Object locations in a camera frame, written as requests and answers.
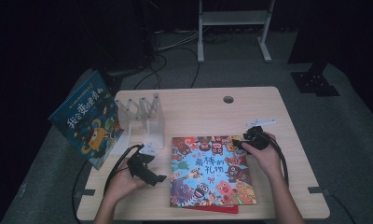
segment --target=hole in table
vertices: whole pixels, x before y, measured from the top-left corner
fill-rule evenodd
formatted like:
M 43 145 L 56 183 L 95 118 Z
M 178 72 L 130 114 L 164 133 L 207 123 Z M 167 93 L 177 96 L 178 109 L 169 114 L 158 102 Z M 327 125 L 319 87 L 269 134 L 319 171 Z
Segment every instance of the hole in table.
M 227 104 L 231 104 L 231 103 L 233 103 L 233 101 L 234 101 L 234 99 L 231 96 L 225 96 L 224 97 L 224 102 L 227 103 Z

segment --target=blue book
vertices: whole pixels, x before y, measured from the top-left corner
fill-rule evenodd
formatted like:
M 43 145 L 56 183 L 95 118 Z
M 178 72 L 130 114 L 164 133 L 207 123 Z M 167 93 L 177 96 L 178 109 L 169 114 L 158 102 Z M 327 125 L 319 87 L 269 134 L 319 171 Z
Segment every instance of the blue book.
M 95 71 L 48 119 L 99 170 L 123 133 L 117 111 L 114 97 Z

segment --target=dark background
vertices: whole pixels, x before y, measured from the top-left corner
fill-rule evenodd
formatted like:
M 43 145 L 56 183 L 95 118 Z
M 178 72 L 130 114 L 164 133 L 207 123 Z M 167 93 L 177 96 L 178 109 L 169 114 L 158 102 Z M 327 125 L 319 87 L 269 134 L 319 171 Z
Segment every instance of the dark background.
M 217 2 L 223 10 L 268 4 L 205 0 L 204 7 Z M 152 3 L 0 1 L 0 220 L 48 133 L 48 116 L 85 70 L 126 76 L 149 63 L 153 31 L 197 29 L 197 0 Z M 147 9 L 152 18 L 141 13 Z M 290 63 L 324 54 L 373 112 L 373 1 L 278 0 L 270 29 L 299 29 Z

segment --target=floor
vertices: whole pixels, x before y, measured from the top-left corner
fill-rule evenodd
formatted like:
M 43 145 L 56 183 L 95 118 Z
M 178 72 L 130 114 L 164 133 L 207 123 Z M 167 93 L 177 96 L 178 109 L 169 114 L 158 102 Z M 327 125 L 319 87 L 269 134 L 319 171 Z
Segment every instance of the floor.
M 156 42 L 163 48 L 191 35 L 157 34 Z M 326 67 L 324 76 L 340 96 L 317 97 L 298 91 L 290 73 L 307 71 L 311 65 L 287 63 L 297 32 L 269 33 L 271 63 L 263 60 L 256 42 L 259 35 L 207 35 L 204 63 L 197 63 L 195 40 L 163 51 L 151 67 L 123 78 L 119 89 L 275 86 L 320 186 L 344 204 L 356 223 L 373 223 L 373 115 L 347 77 L 332 65 Z M 66 154 L 64 148 L 70 149 L 66 143 L 65 147 L 53 148 L 58 141 L 63 140 L 52 128 L 35 159 L 24 195 L 14 200 L 4 223 L 76 222 L 73 206 L 78 206 L 78 199 L 71 204 L 73 185 L 76 182 L 76 189 L 83 189 L 89 167 L 83 167 L 84 161 L 78 155 L 70 158 Z M 45 159 L 48 155 L 53 156 L 53 161 Z M 308 223 L 351 223 L 334 197 L 325 198 L 330 217 Z

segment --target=colorful book cover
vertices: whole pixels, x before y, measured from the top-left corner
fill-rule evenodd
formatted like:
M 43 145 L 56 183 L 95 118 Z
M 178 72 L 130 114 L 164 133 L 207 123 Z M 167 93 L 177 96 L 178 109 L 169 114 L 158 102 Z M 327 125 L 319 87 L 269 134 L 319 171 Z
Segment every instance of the colorful book cover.
M 171 206 L 256 203 L 246 152 L 232 144 L 234 138 L 242 137 L 172 139 Z
M 123 132 L 114 97 L 98 71 L 93 72 L 48 119 L 97 170 Z

